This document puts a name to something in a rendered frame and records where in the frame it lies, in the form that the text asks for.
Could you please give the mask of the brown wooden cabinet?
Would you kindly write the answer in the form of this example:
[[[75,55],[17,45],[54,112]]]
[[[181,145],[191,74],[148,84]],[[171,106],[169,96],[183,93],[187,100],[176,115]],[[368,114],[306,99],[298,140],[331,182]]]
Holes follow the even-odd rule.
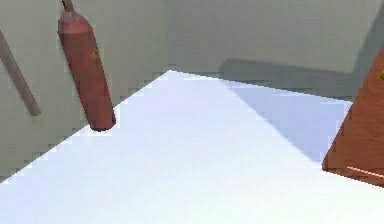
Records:
[[[322,170],[384,188],[384,44],[323,162]]]

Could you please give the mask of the red gas cylinder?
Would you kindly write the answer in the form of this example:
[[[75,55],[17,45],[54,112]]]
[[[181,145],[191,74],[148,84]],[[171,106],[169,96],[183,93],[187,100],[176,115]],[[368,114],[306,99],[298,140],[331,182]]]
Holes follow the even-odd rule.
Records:
[[[58,35],[86,119],[92,130],[107,131],[116,124],[116,117],[94,30],[71,0],[61,2],[64,11]]]

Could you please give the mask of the grey slanted bar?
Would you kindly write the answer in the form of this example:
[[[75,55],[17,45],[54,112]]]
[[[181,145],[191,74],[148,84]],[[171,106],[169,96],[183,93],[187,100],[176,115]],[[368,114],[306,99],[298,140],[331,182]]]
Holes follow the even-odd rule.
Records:
[[[31,116],[38,116],[41,114],[40,107],[38,106],[13,54],[0,30],[0,60],[2,61],[6,71],[8,72],[18,94],[24,102]]]

